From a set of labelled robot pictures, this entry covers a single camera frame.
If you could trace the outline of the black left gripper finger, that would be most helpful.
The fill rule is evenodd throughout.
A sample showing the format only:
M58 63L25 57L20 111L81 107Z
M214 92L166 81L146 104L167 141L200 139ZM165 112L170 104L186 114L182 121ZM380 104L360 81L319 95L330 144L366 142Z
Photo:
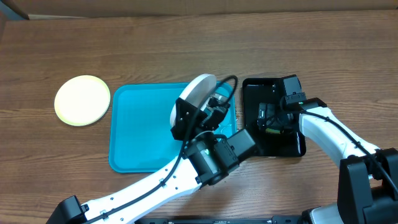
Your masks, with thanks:
M201 122L201 126L205 130L216 130L219 124L225 119L230 104L226 101L219 100L212 96L207 104L209 111L207 117Z
M191 105L189 102L181 98L178 98L176 100L175 105L176 105L175 124L171 128L171 133L175 140L179 141L184 140L185 135L188 131L188 127L192 121L193 121L193 128L188 137L189 141L193 139L200 132L206 131L201 126L201 122L207 117L207 114L204 111L199 110L198 116L194 119L193 115L198 109L196 106Z

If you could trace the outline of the white plate with orange stain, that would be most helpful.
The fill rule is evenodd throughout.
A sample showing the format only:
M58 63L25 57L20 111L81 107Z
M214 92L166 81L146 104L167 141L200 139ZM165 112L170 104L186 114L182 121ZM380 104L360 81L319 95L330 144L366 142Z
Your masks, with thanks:
M216 84L217 79L215 75L204 73L193 79L182 91L179 98L198 107L201 100L214 89Z

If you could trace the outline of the yellow plate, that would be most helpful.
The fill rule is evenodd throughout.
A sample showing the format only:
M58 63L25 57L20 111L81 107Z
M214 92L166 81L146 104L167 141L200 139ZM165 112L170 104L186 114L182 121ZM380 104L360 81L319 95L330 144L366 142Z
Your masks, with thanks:
M107 84L92 75L80 75L65 82L54 99L57 117L70 126L87 126L107 112L111 94Z

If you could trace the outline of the green yellow sponge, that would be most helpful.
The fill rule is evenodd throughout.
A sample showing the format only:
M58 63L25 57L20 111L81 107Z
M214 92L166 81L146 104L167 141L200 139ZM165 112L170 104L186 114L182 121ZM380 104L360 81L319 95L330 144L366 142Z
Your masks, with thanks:
M283 134L284 130L279 128L266 128L265 132L270 134Z

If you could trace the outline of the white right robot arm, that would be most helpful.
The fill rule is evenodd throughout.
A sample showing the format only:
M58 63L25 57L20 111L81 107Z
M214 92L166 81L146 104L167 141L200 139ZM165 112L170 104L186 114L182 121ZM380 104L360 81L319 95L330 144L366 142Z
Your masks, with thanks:
M397 223L397 149L380 149L346 127L318 98L260 103L261 131L293 129L339 167L336 203L306 210L300 223Z

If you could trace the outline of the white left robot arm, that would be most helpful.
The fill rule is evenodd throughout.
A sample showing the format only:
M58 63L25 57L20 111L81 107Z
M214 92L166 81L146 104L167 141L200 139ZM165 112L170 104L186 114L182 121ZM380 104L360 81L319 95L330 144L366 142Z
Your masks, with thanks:
M226 136L213 132L229 110L229 98L215 93L198 105L178 98L175 107L171 132L182 141L175 159L107 197L86 203L76 196L61 201L48 223L132 223L177 197L218 183L238 167L238 155Z

